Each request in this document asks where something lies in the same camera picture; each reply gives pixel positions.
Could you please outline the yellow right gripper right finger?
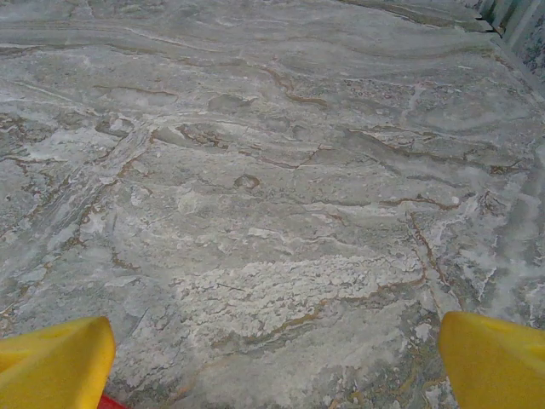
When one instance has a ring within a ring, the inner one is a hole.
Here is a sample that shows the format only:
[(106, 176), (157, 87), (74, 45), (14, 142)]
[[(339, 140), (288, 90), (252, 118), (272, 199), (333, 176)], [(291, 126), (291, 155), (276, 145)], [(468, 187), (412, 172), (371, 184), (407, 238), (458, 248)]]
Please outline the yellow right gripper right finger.
[(448, 312), (439, 353), (459, 407), (544, 407), (543, 330)]

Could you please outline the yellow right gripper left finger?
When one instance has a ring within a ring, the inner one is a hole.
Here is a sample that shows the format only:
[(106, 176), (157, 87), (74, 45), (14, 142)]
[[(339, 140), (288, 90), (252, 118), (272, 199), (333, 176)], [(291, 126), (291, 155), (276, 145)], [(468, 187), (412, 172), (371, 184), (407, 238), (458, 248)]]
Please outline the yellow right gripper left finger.
[(115, 358), (105, 316), (1, 340), (2, 408), (97, 408)]

